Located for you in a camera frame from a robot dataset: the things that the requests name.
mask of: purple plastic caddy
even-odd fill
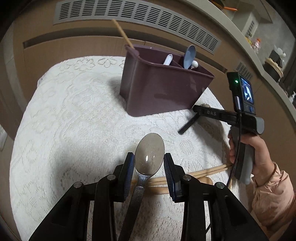
[[[134,117],[190,109],[214,76],[200,65],[184,69],[183,56],[173,54],[169,66],[163,65],[169,52],[143,45],[127,50],[120,85],[126,112]]]

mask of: table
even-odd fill
[[[163,138],[165,151],[185,172],[226,163],[230,128],[226,123],[201,117],[181,136],[177,130],[194,115],[191,110],[136,118],[125,112],[119,95],[124,60],[70,59],[53,66],[38,81],[10,164],[12,211],[23,241],[74,182],[93,183],[112,173],[150,132]],[[202,103],[222,109],[209,89],[197,101]],[[155,176],[164,175],[161,167]],[[226,183],[228,174],[224,171],[211,178]],[[236,182],[232,190],[244,199]],[[118,233],[130,197],[124,204],[115,203]],[[169,195],[145,195],[131,240],[180,240],[182,220],[183,204],[173,203]]]

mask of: pink sleeve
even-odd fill
[[[263,186],[254,181],[253,210],[262,226],[276,232],[295,216],[295,194],[289,175],[280,171],[276,163],[275,172]]]

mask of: bottle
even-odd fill
[[[252,43],[252,49],[255,51],[255,53],[258,53],[258,50],[260,49],[260,43],[261,43],[261,39],[256,39],[253,43]]]
[[[248,41],[248,43],[249,43],[250,45],[252,45],[252,41],[251,41],[251,39],[252,39],[252,34],[251,34],[251,33],[246,34],[245,38],[246,38],[246,40]]]
[[[290,100],[291,103],[293,103],[295,95],[296,95],[296,93],[293,92],[293,94],[289,97],[289,100]]]

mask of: black cable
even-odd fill
[[[238,140],[239,142],[238,142],[238,145],[237,145],[237,153],[235,155],[234,163],[233,163],[232,168],[230,170],[229,178],[228,178],[228,181],[227,181],[227,184],[226,184],[227,187],[229,187],[233,170],[234,170],[234,168],[236,166],[236,163],[237,163],[237,160],[239,158],[239,148],[240,148],[240,141],[241,141],[241,136],[242,136],[242,113],[241,112],[238,113],[238,123],[239,123],[239,140]]]
[[[205,233],[207,233],[210,230],[211,224],[209,224],[209,226],[207,227],[207,229],[205,230]]]

